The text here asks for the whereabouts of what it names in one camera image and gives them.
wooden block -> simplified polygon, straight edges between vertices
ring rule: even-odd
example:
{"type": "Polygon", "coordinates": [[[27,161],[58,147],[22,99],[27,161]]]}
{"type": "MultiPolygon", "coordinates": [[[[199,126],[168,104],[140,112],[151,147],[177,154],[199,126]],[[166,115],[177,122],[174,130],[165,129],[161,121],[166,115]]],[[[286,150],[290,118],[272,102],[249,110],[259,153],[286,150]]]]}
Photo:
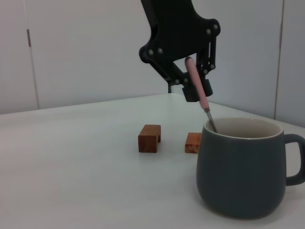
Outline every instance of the wooden block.
{"type": "Polygon", "coordinates": [[[158,142],[161,142],[161,126],[145,125],[138,136],[140,153],[157,153],[158,142]]]}
{"type": "Polygon", "coordinates": [[[187,154],[198,154],[201,140],[201,133],[189,133],[185,142],[185,152],[187,154]]]}

robotic arm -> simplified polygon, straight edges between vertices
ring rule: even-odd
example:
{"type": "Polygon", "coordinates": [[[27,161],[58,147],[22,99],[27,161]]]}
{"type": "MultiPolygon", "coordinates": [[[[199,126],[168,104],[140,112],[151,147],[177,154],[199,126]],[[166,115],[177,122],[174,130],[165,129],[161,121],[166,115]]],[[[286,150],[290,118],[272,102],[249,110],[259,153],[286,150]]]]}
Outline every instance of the robotic arm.
{"type": "Polygon", "coordinates": [[[169,87],[183,84],[186,101],[199,97],[188,73],[183,73],[174,61],[197,54],[196,67],[206,96],[213,94],[205,76],[215,69],[216,37],[219,22],[200,17],[192,0],[141,0],[152,33],[140,49],[140,58],[149,63],[167,81],[169,87]]]}

table surface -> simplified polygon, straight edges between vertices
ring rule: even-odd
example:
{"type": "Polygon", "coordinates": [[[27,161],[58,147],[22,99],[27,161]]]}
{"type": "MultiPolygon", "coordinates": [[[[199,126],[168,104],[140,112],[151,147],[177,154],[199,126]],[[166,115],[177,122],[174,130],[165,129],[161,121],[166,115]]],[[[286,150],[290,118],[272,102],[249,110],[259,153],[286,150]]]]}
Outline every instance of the table surface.
{"type": "MultiPolygon", "coordinates": [[[[211,111],[259,117],[216,104],[211,111]]],[[[187,134],[206,120],[179,94],[0,115],[0,228],[304,228],[304,184],[287,187],[263,219],[230,219],[206,207],[195,184],[197,155],[184,153],[187,134]],[[138,152],[145,124],[162,126],[157,154],[138,152]]],[[[305,137],[305,129],[277,123],[305,137]]],[[[300,155],[297,144],[286,148],[291,176],[300,155]]]]}

